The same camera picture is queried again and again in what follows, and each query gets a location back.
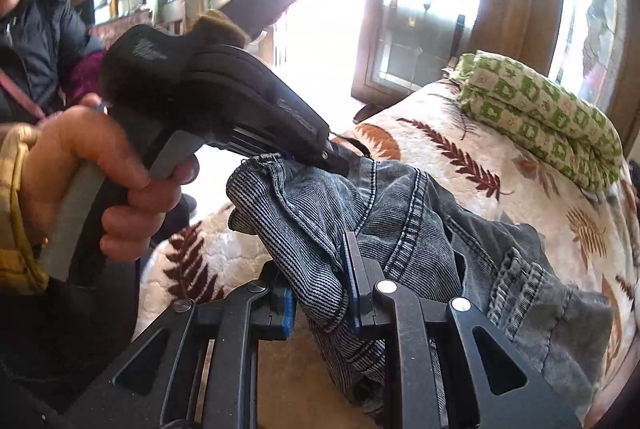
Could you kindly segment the left forearm yellow sleeve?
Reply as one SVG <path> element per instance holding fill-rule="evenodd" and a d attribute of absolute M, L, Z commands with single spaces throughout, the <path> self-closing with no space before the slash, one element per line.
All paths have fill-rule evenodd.
<path fill-rule="evenodd" d="M 1 126 L 1 293 L 11 296 L 41 295 L 49 283 L 49 276 L 41 270 L 25 233 L 18 199 L 24 159 L 38 138 L 39 131 L 34 126 Z"/>

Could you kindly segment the person's left hand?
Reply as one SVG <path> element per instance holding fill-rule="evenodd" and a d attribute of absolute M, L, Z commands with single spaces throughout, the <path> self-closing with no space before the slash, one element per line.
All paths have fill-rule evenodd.
<path fill-rule="evenodd" d="M 74 106 L 43 127 L 18 192 L 43 269 L 78 279 L 106 259 L 132 261 L 198 174 L 203 140 L 128 110 Z"/>

